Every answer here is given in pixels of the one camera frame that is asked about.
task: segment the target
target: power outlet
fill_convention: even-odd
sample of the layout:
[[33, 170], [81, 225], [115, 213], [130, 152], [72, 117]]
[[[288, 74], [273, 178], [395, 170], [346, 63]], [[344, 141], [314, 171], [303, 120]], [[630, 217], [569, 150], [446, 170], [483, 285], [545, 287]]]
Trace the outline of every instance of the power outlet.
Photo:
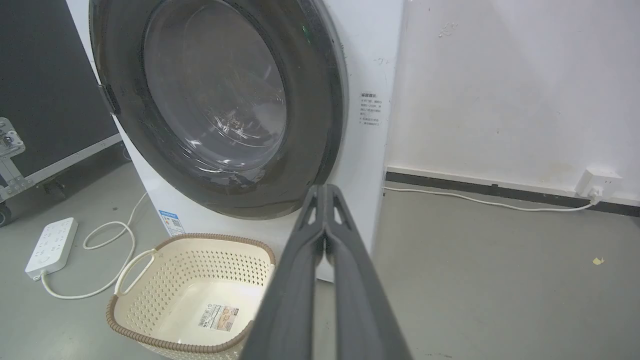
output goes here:
[[581, 197], [589, 197], [591, 189], [598, 186], [602, 189], [602, 200], [607, 200], [618, 190], [621, 182], [622, 177], [613, 171], [588, 168], [578, 181], [575, 193]]
[[43, 271], [50, 274], [65, 267], [77, 228], [74, 218], [45, 226], [24, 272], [33, 280], [39, 280]]

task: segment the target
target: plug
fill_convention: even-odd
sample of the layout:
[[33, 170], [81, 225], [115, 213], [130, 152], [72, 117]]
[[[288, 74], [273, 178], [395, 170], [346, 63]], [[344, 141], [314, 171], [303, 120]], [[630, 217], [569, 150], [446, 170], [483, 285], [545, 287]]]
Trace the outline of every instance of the plug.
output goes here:
[[604, 193], [604, 189], [602, 186], [594, 186], [589, 190], [589, 198], [591, 198], [591, 205], [598, 204], [602, 200], [602, 194]]

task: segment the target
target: beige laundry basket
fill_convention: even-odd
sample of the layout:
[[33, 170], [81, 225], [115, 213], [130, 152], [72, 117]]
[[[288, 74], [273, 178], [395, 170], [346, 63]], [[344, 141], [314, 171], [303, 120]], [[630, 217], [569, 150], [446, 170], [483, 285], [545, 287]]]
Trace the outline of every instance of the beige laundry basket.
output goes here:
[[[122, 290], [131, 268], [151, 260]], [[235, 359], [275, 267], [255, 240], [215, 234], [174, 236], [125, 267], [107, 307], [111, 328], [172, 359]]]

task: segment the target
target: basket rim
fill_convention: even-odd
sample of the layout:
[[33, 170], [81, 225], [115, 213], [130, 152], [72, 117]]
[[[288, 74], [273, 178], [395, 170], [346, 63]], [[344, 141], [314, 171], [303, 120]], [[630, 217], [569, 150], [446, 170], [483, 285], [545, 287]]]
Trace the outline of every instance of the basket rim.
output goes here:
[[[206, 234], [206, 233], [188, 233], [188, 234], [180, 234], [176, 236], [172, 236], [168, 240], [162, 242], [160, 245], [156, 247], [156, 250], [160, 250], [161, 248], [167, 246], [169, 243], [172, 243], [177, 240], [186, 239], [186, 238], [203, 238], [203, 239], [212, 239], [212, 240], [223, 240], [223, 241], [234, 241], [238, 243], [245, 243], [249, 245], [254, 245], [262, 248], [269, 254], [269, 259], [271, 260], [271, 264], [275, 265], [276, 257], [273, 254], [273, 250], [266, 245], [265, 243], [249, 238], [242, 238], [240, 236], [231, 236], [231, 235], [223, 235], [223, 234]], [[116, 303], [118, 302], [118, 296], [113, 295], [109, 300], [109, 304], [107, 305], [107, 323], [109, 326], [117, 333], [122, 336], [126, 336], [127, 338], [133, 339], [140, 343], [151, 345], [153, 347], [159, 347], [167, 350], [181, 351], [181, 352], [194, 352], [197, 354], [215, 354], [218, 352], [226, 351], [234, 346], [236, 346], [242, 339], [244, 339], [253, 326], [253, 320], [249, 321], [249, 324], [234, 338], [227, 341], [226, 343], [222, 343], [219, 345], [189, 345], [189, 344], [178, 344], [172, 341], [164, 341], [152, 338], [147, 335], [142, 335], [138, 332], [126, 329], [122, 325], [120, 325], [115, 318], [115, 308]]]

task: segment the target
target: door glass window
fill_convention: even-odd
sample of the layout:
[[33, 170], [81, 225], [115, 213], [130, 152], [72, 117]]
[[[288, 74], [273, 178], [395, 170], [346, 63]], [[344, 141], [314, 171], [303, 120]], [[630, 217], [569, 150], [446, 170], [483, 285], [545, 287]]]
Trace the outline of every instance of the door glass window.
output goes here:
[[144, 46], [147, 84], [185, 155], [202, 170], [265, 164], [286, 126], [280, 72], [255, 28], [221, 1], [166, 2]]

